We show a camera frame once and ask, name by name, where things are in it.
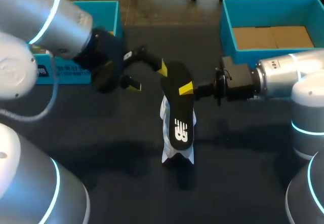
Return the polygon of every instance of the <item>robotic arm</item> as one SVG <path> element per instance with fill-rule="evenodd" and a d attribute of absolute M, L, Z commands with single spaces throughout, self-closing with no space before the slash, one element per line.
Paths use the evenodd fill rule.
<path fill-rule="evenodd" d="M 92 84 L 97 91 L 108 93 L 120 83 L 124 87 L 129 86 L 127 85 L 129 83 L 135 83 L 128 76 L 121 77 L 124 68 L 127 67 L 123 62 L 125 49 L 122 41 L 108 31 L 93 29 L 92 16 L 72 2 L 68 0 L 0 0 L 0 2 L 6 4 L 0 6 L 2 32 L 30 45 L 42 47 L 56 57 L 73 60 L 91 72 Z M 7 43 L 7 37 L 3 37 L 2 43 Z M 3 54 L 3 57 L 12 57 L 14 54 L 11 49 Z M 30 60 L 25 59 L 21 62 L 23 68 L 26 64 L 30 64 L 27 61 Z M 9 66 L 16 65 L 6 63 L 6 67 Z M 161 66 L 162 61 L 159 65 L 155 65 L 153 70 L 158 71 Z M 27 94 L 35 83 L 35 65 L 32 68 L 33 73 L 25 74 L 34 79 L 20 81 L 19 84 L 24 85 L 25 91 L 19 95 Z M 15 94 L 5 99 L 13 99 Z"/>

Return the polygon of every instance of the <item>teal bin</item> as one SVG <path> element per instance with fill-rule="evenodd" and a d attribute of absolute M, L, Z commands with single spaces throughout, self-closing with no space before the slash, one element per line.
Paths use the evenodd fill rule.
<path fill-rule="evenodd" d="M 120 20 L 118 1 L 107 2 L 73 2 L 93 17 L 93 28 L 102 27 L 122 39 L 123 27 Z M 53 84 L 50 58 L 47 54 L 36 54 L 38 64 L 37 85 Z M 90 72 L 83 70 L 73 61 L 55 59 L 58 81 L 61 85 L 84 85 L 91 82 Z"/>
<path fill-rule="evenodd" d="M 233 28 L 305 26 L 315 48 L 239 50 Z M 324 6 L 320 0 L 224 0 L 220 21 L 224 56 L 254 68 L 260 59 L 324 48 Z"/>

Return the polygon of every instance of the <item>black table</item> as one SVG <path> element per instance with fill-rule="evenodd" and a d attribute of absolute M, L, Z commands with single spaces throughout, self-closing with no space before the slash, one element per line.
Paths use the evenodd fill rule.
<path fill-rule="evenodd" d="M 196 81 L 210 81 L 222 53 L 218 27 L 133 27 L 131 48 L 147 44 L 165 60 L 181 60 Z M 288 223 L 285 187 L 295 174 L 290 103 L 195 104 L 195 166 L 162 166 L 163 94 L 159 76 L 138 64 L 129 74 L 141 93 L 109 95 L 88 86 L 61 86 L 53 112 L 34 124 L 2 120 L 75 173 L 89 189 L 90 224 Z M 2 107 L 32 115 L 52 88 L 38 86 Z"/>

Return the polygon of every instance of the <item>insole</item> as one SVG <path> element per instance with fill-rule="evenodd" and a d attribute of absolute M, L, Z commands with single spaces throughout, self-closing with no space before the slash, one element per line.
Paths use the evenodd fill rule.
<path fill-rule="evenodd" d="M 193 77 L 181 62 L 168 62 L 166 66 L 168 77 L 161 79 L 161 87 L 170 105 L 169 139 L 174 149 L 182 151 L 193 142 L 194 94 L 180 95 L 179 88 L 192 83 Z"/>

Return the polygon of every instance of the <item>cardboard box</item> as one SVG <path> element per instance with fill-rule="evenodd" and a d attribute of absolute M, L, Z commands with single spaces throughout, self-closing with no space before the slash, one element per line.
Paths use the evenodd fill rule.
<path fill-rule="evenodd" d="M 223 56 L 255 68 L 260 59 L 322 49 L 323 24 L 320 0 L 224 0 L 219 29 Z"/>
<path fill-rule="evenodd" d="M 239 50 L 314 48 L 304 26 L 233 28 Z"/>

